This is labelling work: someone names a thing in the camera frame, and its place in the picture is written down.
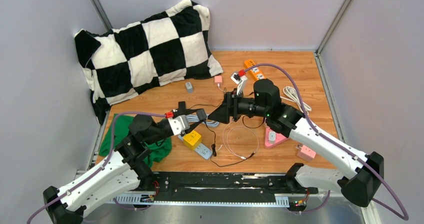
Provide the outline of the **black tp-link power adapter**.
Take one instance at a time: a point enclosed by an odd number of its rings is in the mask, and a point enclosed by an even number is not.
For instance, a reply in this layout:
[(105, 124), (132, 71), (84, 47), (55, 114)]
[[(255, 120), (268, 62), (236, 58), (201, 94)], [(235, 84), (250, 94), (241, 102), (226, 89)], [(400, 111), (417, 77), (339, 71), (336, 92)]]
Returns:
[(240, 160), (240, 161), (238, 161), (238, 162), (232, 163), (232, 164), (227, 164), (227, 165), (219, 165), (219, 164), (217, 164), (216, 162), (214, 162), (214, 161), (212, 160), (212, 157), (216, 157), (216, 156), (217, 156), (217, 153), (216, 153), (216, 137), (217, 137), (216, 132), (215, 132), (215, 131), (213, 131), (213, 130), (211, 130), (211, 129), (209, 128), (208, 123), (207, 123), (208, 116), (207, 116), (206, 112), (204, 111), (204, 109), (198, 109), (198, 110), (197, 110), (197, 112), (196, 112), (196, 116), (197, 116), (197, 119), (199, 119), (200, 123), (205, 124), (206, 128), (207, 128), (209, 131), (211, 131), (212, 133), (214, 133), (214, 141), (213, 141), (213, 144), (211, 145), (211, 149), (212, 149), (212, 156), (210, 157), (210, 160), (211, 160), (211, 162), (212, 162), (212, 163), (214, 163), (214, 164), (215, 164), (215, 165), (217, 165), (218, 167), (223, 168), (223, 167), (233, 166), (233, 165), (236, 165), (236, 164), (242, 163), (242, 162), (244, 162), (244, 161), (246, 161), (246, 160), (248, 160), (248, 159), (252, 158), (252, 157), (255, 155), (256, 151), (257, 151), (257, 150), (258, 150), (258, 148), (259, 148), (258, 146), (257, 146), (257, 149), (256, 149), (255, 151), (253, 151), (253, 152), (250, 154), (250, 156), (248, 156), (248, 157), (242, 157), (242, 156), (240, 156), (240, 155), (236, 155), (233, 151), (231, 151), (231, 150), (230, 150), (230, 148), (229, 148), (229, 145), (227, 145), (227, 144), (224, 142), (224, 145), (225, 145), (226, 147), (228, 147), (229, 152), (230, 152), (230, 153), (232, 153), (233, 155), (235, 155), (235, 156), (237, 156), (237, 157), (241, 158), (241, 160)]

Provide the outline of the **yellow cube socket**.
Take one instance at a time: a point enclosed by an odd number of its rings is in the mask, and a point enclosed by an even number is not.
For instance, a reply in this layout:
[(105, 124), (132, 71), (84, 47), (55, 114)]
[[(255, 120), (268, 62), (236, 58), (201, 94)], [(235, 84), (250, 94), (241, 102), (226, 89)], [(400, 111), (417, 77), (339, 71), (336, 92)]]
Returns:
[(194, 151), (202, 142), (202, 136), (197, 131), (193, 130), (182, 138), (183, 143), (192, 151)]

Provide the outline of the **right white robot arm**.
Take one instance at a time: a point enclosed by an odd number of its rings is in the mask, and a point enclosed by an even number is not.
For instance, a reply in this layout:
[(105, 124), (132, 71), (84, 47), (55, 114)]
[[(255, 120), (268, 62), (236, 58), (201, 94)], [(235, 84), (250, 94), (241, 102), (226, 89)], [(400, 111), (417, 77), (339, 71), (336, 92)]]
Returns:
[(318, 127), (304, 113), (284, 104), (279, 88), (268, 79), (256, 81), (253, 92), (253, 98), (237, 95), (235, 91), (225, 93), (222, 104), (209, 114), (209, 119), (228, 124), (241, 115), (263, 117), (273, 131), (309, 147), (335, 167), (294, 164), (285, 180), (290, 192), (320, 188), (339, 192), (356, 206), (369, 205), (384, 177), (383, 156), (352, 148)]

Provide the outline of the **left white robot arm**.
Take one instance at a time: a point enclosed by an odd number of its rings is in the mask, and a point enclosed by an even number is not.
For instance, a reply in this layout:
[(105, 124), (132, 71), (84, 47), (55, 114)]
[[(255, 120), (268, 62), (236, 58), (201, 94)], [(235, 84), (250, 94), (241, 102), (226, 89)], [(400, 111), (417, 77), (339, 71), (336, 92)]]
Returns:
[(184, 102), (178, 109), (159, 115), (158, 122), (153, 113), (134, 115), (127, 136), (110, 145), (102, 162), (67, 185), (44, 190), (44, 209), (54, 224), (80, 224), (96, 208), (124, 192), (149, 190), (153, 172), (144, 162), (151, 153), (148, 146), (188, 134), (208, 117), (203, 109), (187, 109)]

